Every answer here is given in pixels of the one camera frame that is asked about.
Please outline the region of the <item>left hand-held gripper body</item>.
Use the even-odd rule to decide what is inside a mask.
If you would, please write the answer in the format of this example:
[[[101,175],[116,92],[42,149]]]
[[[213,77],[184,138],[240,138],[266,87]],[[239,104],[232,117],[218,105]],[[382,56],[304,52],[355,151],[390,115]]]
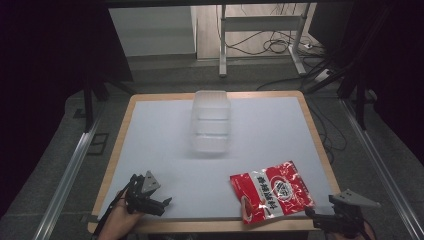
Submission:
[[[159,201],[151,198],[151,195],[159,188],[160,184],[151,171],[147,171],[145,175],[134,174],[130,178],[125,195],[127,211],[144,213],[143,210],[148,208],[162,208],[158,204]]]

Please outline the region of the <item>black floor plate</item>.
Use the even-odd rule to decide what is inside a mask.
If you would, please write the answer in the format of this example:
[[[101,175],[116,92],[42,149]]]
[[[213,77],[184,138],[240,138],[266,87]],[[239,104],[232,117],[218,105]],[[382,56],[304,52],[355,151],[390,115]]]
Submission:
[[[92,138],[87,154],[89,156],[101,156],[107,146],[108,133],[96,133]]]

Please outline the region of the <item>black metal stand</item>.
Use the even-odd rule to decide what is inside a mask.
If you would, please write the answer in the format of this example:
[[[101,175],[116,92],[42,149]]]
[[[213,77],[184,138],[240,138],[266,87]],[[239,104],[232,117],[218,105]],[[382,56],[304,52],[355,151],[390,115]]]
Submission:
[[[362,130],[366,129],[364,107],[366,102],[366,82],[358,63],[351,63],[345,68],[345,76],[337,90],[338,97],[347,99],[356,91],[355,118]]]

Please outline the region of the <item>clear plastic container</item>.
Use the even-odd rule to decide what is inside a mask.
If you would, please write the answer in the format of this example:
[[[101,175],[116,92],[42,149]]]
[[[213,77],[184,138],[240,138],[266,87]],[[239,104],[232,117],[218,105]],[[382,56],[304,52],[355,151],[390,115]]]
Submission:
[[[226,91],[200,90],[191,113],[193,148],[203,153],[223,153],[231,132],[231,102]]]

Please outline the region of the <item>aluminium floor rail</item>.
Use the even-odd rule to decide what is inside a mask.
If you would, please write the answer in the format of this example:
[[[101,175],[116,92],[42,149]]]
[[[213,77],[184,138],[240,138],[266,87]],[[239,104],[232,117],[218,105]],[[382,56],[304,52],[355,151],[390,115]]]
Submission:
[[[56,191],[41,219],[32,240],[49,240],[69,196],[83,160],[103,115],[105,105],[101,104],[94,114],[91,126],[81,135]]]
[[[412,240],[424,240],[424,228],[421,226],[416,213],[389,172],[368,132],[363,130],[357,122],[354,108],[347,100],[340,100],[340,104]]]

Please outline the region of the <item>red snack packet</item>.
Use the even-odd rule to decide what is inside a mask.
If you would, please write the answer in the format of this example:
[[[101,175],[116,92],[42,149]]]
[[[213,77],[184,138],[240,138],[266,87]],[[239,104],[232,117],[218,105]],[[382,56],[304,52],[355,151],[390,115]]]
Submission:
[[[302,212],[315,202],[292,161],[258,171],[235,174],[231,185],[240,200],[245,224]]]

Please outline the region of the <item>white metal desk frame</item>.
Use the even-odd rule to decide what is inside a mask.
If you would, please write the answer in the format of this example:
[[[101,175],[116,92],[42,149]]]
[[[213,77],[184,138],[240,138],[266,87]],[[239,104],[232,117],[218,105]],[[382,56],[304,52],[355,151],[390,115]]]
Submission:
[[[227,76],[227,32],[252,32],[252,31],[290,31],[295,32],[294,40],[288,45],[288,50],[296,70],[300,76],[306,75],[306,70],[298,54],[298,47],[306,24],[310,9],[307,3],[300,15],[269,15],[253,17],[227,17],[226,6],[221,6],[220,27],[220,55],[219,76]]]

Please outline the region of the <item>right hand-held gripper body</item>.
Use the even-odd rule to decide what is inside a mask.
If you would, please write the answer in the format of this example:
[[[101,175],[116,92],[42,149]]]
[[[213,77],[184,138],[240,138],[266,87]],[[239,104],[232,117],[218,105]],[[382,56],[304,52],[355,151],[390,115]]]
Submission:
[[[373,230],[374,227],[364,218],[361,208],[380,208],[381,204],[379,202],[366,198],[349,189],[337,195],[331,195],[329,200],[333,204],[333,210],[335,212],[334,222],[337,224],[337,230],[335,232],[324,231],[325,235],[328,233],[340,233],[346,238],[355,238],[358,234],[362,234],[366,239],[369,239],[365,233],[364,224],[368,223]]]

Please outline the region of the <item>person's right hand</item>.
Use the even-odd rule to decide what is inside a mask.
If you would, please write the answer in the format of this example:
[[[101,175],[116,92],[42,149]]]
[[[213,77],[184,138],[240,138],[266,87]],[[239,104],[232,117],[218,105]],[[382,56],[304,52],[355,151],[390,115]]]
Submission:
[[[375,232],[368,223],[364,224],[365,233],[369,237],[366,239],[362,234],[358,234],[355,238],[346,238],[340,233],[328,233],[326,240],[376,240]]]

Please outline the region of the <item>white power strip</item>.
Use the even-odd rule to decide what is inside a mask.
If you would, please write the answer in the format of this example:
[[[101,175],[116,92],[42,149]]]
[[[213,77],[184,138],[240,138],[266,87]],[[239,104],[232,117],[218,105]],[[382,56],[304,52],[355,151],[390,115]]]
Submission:
[[[314,78],[314,80],[316,82],[321,82],[321,81],[325,80],[327,77],[331,76],[333,73],[334,73],[333,70],[324,69]]]

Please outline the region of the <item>person's left hand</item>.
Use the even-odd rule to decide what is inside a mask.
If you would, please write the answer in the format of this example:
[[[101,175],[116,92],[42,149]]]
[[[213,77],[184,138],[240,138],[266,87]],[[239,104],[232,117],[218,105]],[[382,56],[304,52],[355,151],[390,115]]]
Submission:
[[[120,195],[117,197],[118,200],[113,204],[97,240],[121,240],[144,216],[142,212],[129,213],[125,200]]]

